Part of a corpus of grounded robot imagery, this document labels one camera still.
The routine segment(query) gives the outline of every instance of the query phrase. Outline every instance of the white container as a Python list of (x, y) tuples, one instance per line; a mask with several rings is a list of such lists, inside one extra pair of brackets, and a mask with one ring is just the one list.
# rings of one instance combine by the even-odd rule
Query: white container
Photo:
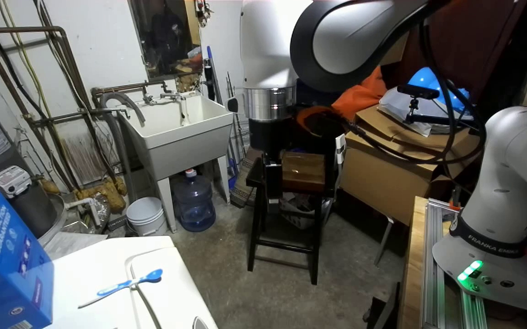
[(157, 197), (135, 199), (124, 210), (124, 215), (133, 225), (139, 236), (166, 236), (168, 234), (165, 212)]

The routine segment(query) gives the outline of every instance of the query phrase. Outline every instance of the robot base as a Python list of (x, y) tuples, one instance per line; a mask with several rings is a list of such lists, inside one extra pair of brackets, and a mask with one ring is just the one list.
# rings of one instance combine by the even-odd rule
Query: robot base
[(527, 311), (527, 257), (492, 256), (454, 236), (441, 237), (432, 256), (463, 290)]

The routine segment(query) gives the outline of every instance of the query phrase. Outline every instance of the bottle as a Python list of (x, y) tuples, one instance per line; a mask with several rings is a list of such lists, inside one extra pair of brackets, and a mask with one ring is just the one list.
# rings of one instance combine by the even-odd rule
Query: bottle
[(210, 183), (194, 168), (186, 170), (185, 175), (174, 183), (175, 215), (188, 232), (207, 230), (216, 219)]

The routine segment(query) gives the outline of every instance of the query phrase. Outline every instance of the white sink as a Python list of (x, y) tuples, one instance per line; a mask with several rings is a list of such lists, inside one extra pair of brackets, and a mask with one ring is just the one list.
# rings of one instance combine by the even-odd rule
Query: white sink
[(201, 93), (181, 93), (181, 100), (170, 98), (144, 104), (139, 95), (130, 95), (144, 115), (141, 124), (128, 111), (137, 153), (155, 181), (190, 166), (218, 159), (227, 153), (232, 113)]

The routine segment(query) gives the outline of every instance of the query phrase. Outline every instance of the robotic arm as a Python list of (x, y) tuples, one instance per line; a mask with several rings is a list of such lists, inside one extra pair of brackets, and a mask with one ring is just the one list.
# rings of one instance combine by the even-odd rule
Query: robotic arm
[[(293, 67), (315, 89), (344, 91), (369, 75), (404, 31), (444, 3), (448, 0), (315, 0), (293, 31)], [(527, 108), (498, 111), (485, 130), (477, 186), (452, 234), (432, 252), (461, 289), (527, 309)]]

